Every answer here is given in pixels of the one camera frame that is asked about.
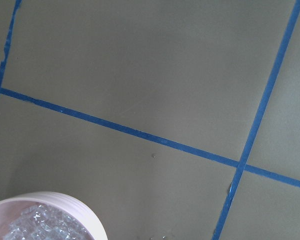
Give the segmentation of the clear ice cubes pile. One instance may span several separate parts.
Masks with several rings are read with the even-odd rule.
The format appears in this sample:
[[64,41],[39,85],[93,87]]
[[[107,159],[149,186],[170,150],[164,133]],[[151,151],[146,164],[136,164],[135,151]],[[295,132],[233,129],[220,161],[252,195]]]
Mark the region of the clear ice cubes pile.
[[72,216],[46,204],[24,209],[9,224],[4,240],[85,240],[87,230]]

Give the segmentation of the pink ice bowl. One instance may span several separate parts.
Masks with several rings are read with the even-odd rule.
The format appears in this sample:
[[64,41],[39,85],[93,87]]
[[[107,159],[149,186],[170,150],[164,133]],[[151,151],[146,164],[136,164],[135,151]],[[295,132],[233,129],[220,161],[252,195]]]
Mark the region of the pink ice bowl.
[[20,216],[22,210],[35,204],[60,209],[85,227],[93,240],[106,240],[106,231],[97,215],[82,201],[59,192],[25,193],[0,201],[0,237],[8,232],[8,224]]

